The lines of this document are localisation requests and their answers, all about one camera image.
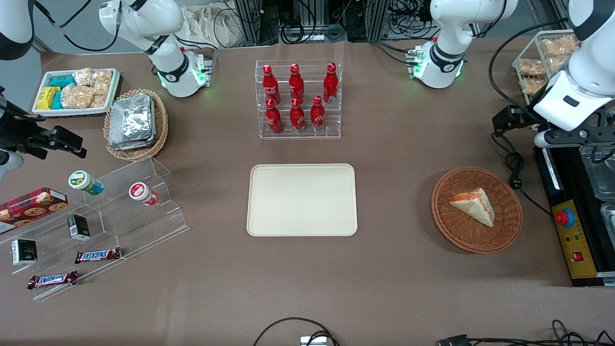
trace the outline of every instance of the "table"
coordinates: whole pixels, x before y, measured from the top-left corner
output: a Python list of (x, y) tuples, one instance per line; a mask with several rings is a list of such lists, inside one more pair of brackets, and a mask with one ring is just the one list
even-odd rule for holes
[[(0, 339), (23, 345), (251, 345), (270, 322), (303, 316), (343, 345), (433, 345), (472, 337), (551, 338), (550, 322), (595, 338), (615, 324), (615, 290), (571, 288), (551, 219), (526, 199), (519, 239), (475, 255), (452, 245), (429, 206), (437, 179), (461, 166), (505, 179), (503, 153), (489, 143), (491, 117), (506, 102), (486, 67), (500, 39), (477, 39), (461, 76), (433, 90), (368, 44), (276, 45), (220, 51), (212, 86), (175, 99), (149, 73), (145, 54), (42, 54), (42, 68), (114, 67), (122, 91), (157, 92), (170, 132), (157, 159), (172, 174), (173, 199), (191, 229), (44, 303), (28, 278), (0, 264)], [(496, 79), (520, 98), (510, 63), (527, 42), (502, 52)], [(416, 42), (399, 42), (413, 47)], [(264, 141), (254, 103), (256, 59), (342, 58), (343, 135), (338, 140)], [(77, 169), (103, 175), (126, 164), (105, 150), (102, 118), (47, 121), (84, 138), (86, 159), (50, 152), (8, 172), (0, 196), (40, 186), (67, 190)], [(546, 199), (532, 157), (533, 132), (512, 131), (526, 159), (526, 191)], [(357, 182), (359, 229), (348, 238), (255, 238), (246, 232), (250, 169), (263, 163), (349, 163)], [(315, 329), (291, 322), (262, 345), (296, 345)]]

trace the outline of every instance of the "foil-wrapped item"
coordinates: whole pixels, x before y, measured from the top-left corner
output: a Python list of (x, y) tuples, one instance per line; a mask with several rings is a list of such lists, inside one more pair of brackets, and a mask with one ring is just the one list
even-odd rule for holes
[(111, 107), (109, 146), (115, 150), (148, 147), (156, 142), (154, 100), (146, 94), (119, 99)]

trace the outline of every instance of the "round wicker basket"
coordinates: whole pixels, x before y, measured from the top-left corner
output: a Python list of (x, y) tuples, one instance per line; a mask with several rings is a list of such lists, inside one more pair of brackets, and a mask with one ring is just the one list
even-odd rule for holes
[[(449, 204), (458, 193), (483, 188), (495, 213), (486, 226)], [(431, 195), (435, 223), (453, 244), (477, 254), (505, 250), (519, 237), (523, 214), (515, 192), (500, 177), (485, 169), (462, 167), (446, 173)]]
[[(167, 141), (167, 134), (169, 133), (169, 119), (167, 117), (167, 110), (164, 108), (162, 100), (158, 95), (156, 95), (155, 92), (144, 89), (131, 90), (126, 92), (125, 94), (120, 95), (118, 99), (126, 99), (140, 93), (148, 94), (152, 97), (152, 99), (154, 99), (154, 116), (156, 117), (156, 135), (158, 137), (158, 140), (151, 147), (137, 148), (125, 151), (115, 150), (109, 145), (107, 145), (107, 151), (119, 159), (138, 161), (146, 156), (154, 156), (158, 154), (158, 152), (164, 146), (164, 143)], [(110, 117), (111, 109), (109, 109), (107, 111), (107, 114), (105, 115), (105, 126), (103, 128), (103, 135), (105, 136), (107, 142), (109, 141)]]

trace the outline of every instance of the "coca-cola bottle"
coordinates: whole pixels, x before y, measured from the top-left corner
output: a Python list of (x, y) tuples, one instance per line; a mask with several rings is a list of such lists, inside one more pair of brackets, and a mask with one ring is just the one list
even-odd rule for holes
[(275, 134), (279, 134), (284, 131), (284, 127), (282, 126), (282, 118), (280, 117), (280, 111), (277, 110), (276, 105), (272, 99), (267, 99), (265, 101), (265, 105), (267, 106), (267, 111), (265, 112), (265, 117), (267, 117), (267, 123), (271, 130)]
[(325, 90), (322, 94), (322, 98), (325, 100), (325, 103), (332, 104), (338, 101), (338, 75), (335, 73), (336, 66), (334, 63), (329, 63), (327, 65), (327, 75), (325, 76), (325, 81), (323, 82)]
[(297, 99), (299, 104), (302, 105), (305, 88), (303, 87), (303, 78), (299, 74), (299, 65), (295, 63), (290, 65), (290, 79), (288, 80), (288, 85), (290, 86), (290, 97)]
[(306, 131), (306, 126), (303, 109), (301, 109), (299, 99), (292, 98), (290, 100), (290, 105), (292, 106), (290, 109), (290, 122), (293, 124), (293, 132), (295, 134), (302, 134)]
[(310, 117), (312, 118), (314, 132), (322, 132), (325, 129), (325, 107), (322, 105), (322, 97), (318, 95), (314, 96)]
[(273, 73), (271, 73), (271, 66), (264, 65), (263, 73), (263, 89), (265, 90), (265, 96), (267, 99), (273, 100), (277, 106), (280, 104), (282, 98), (280, 97), (280, 89), (277, 86), (277, 79)]

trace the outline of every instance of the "snickers bar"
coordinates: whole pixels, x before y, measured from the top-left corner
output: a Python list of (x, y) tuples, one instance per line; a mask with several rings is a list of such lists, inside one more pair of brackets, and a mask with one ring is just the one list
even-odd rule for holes
[(101, 251), (91, 251), (91, 252), (77, 252), (77, 259), (75, 260), (75, 264), (79, 264), (81, 262), (94, 262), (97, 260), (114, 260), (122, 257), (119, 247), (115, 249), (101, 250)]
[(77, 283), (77, 271), (69, 274), (51, 275), (51, 276), (37, 276), (34, 275), (28, 283), (28, 289), (41, 288), (46, 286), (53, 286), (55, 284), (76, 284)]

